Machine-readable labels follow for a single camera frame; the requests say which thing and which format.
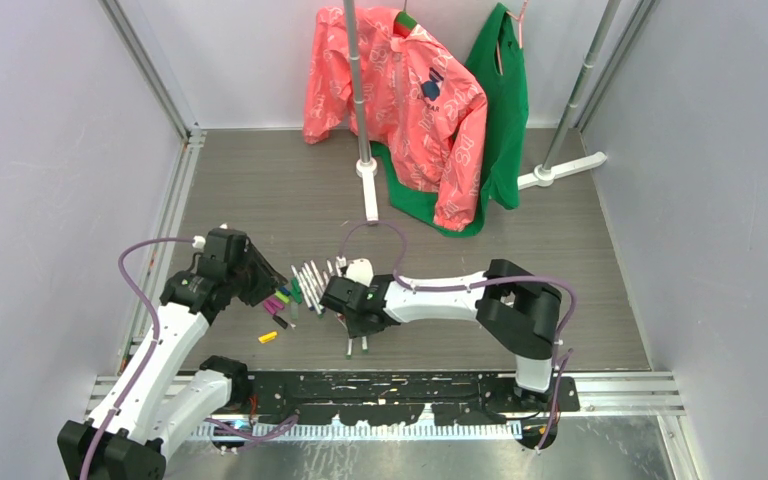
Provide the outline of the blue cap marker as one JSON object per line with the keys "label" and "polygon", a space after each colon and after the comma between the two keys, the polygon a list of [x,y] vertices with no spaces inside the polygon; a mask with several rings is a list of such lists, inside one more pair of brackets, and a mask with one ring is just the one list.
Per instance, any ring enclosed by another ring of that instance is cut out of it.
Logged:
{"label": "blue cap marker", "polygon": [[312,275],[314,276],[315,281],[319,285],[320,289],[325,290],[328,284],[327,273],[321,271],[313,260],[309,262],[309,265],[310,269],[312,270]]}

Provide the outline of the black pen cap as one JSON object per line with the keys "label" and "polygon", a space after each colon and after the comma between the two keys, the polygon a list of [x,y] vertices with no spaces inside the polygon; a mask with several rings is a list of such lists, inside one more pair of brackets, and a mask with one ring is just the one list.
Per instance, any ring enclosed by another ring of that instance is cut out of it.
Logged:
{"label": "black pen cap", "polygon": [[282,329],[288,329],[290,324],[279,315],[272,316],[273,321],[278,324]]}

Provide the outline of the green clip pen cap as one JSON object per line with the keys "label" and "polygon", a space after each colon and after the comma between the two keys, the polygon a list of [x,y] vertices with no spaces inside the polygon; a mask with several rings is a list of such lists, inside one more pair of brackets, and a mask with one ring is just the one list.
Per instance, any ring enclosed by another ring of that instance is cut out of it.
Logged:
{"label": "green clip pen cap", "polygon": [[304,293],[297,278],[291,280],[291,295],[297,304],[304,302]]}

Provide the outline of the yellow pen cap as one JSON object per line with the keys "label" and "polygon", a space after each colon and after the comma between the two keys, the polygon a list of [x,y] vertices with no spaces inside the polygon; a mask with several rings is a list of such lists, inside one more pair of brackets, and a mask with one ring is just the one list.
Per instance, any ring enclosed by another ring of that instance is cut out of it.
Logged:
{"label": "yellow pen cap", "polygon": [[277,331],[271,331],[269,333],[263,334],[258,337],[258,341],[260,344],[267,344],[269,342],[274,341],[278,336]]}

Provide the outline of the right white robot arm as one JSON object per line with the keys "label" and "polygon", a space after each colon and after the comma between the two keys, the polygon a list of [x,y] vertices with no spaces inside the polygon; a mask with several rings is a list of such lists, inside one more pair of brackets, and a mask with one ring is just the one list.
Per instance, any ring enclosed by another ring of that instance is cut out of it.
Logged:
{"label": "right white robot arm", "polygon": [[474,322],[515,358],[515,396],[527,410],[554,396],[555,343],[563,295],[555,284],[504,259],[461,277],[416,279],[350,262],[315,288],[312,303],[342,317],[352,338],[425,320]]}

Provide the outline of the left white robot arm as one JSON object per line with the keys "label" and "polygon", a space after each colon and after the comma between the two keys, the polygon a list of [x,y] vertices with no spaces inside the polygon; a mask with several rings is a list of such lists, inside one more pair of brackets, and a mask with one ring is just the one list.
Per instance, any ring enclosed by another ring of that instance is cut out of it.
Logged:
{"label": "left white robot arm", "polygon": [[221,226],[183,241],[194,250],[192,264],[166,280],[157,302],[124,265],[149,243],[128,247],[117,260],[151,326],[101,402],[85,420],[61,428],[57,446],[71,479],[160,479],[181,444],[214,412],[237,413],[250,403],[247,365],[217,355],[203,361],[172,399],[166,394],[220,313],[235,300],[257,306],[287,280],[243,231]]}

